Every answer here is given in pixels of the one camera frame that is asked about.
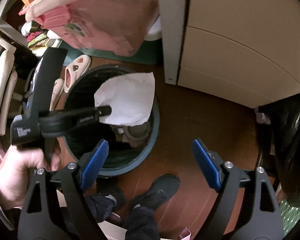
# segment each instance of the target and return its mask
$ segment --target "jeans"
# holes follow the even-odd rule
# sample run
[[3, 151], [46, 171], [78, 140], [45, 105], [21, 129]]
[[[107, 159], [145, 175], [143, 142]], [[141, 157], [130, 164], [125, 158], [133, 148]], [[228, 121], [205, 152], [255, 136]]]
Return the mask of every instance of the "jeans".
[[[97, 223], [103, 222], [112, 212], [115, 202], [112, 199], [91, 195], [85, 198], [91, 214]], [[69, 232], [76, 233], [68, 209], [61, 208], [66, 227]], [[128, 216], [124, 227], [127, 229], [126, 240], [160, 240], [158, 225], [154, 219], [154, 211], [146, 207], [134, 208]]]

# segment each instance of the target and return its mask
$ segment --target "silver bolt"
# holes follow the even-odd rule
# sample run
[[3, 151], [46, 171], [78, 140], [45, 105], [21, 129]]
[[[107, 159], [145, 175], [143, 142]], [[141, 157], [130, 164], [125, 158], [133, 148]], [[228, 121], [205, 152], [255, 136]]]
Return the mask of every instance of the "silver bolt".
[[232, 163], [232, 162], [225, 162], [225, 166], [226, 166], [228, 169], [231, 169], [231, 168], [233, 168], [233, 163]]
[[264, 173], [264, 172], [265, 172], [265, 169], [262, 168], [261, 166], [259, 166], [259, 167], [257, 168], [257, 171], [258, 171], [259, 173]]
[[77, 166], [76, 163], [69, 163], [67, 167], [68, 169], [73, 170], [76, 166]]
[[44, 168], [38, 169], [38, 170], [37, 170], [37, 173], [38, 173], [39, 175], [43, 174], [43, 173], [44, 173]]

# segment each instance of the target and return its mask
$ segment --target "person's arm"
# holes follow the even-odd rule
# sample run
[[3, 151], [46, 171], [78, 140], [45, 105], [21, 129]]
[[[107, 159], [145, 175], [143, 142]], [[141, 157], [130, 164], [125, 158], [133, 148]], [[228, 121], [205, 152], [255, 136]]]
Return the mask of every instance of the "person's arm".
[[26, 197], [29, 168], [45, 168], [56, 171], [60, 166], [60, 146], [56, 144], [51, 166], [41, 149], [19, 150], [10, 146], [0, 164], [0, 220], [9, 229], [14, 229], [14, 221], [6, 210], [22, 206]]

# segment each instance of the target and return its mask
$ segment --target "white paper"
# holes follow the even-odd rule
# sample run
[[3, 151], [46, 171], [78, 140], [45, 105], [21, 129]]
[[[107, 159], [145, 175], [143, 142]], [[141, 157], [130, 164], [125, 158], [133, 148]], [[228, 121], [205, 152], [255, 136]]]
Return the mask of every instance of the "white paper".
[[118, 126], [135, 126], [148, 121], [153, 99], [152, 73], [132, 73], [110, 78], [94, 94], [96, 107], [112, 108], [111, 115], [100, 117], [100, 122]]

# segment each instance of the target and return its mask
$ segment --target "pink plastic bag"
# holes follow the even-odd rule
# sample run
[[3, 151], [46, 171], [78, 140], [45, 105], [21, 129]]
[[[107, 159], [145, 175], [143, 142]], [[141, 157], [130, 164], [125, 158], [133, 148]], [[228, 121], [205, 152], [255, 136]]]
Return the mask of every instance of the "pink plastic bag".
[[158, 0], [76, 0], [66, 5], [58, 0], [53, 9], [49, 0], [33, 3], [23, 10], [27, 20], [35, 17], [76, 49], [108, 50], [121, 56], [137, 52], [159, 15]]

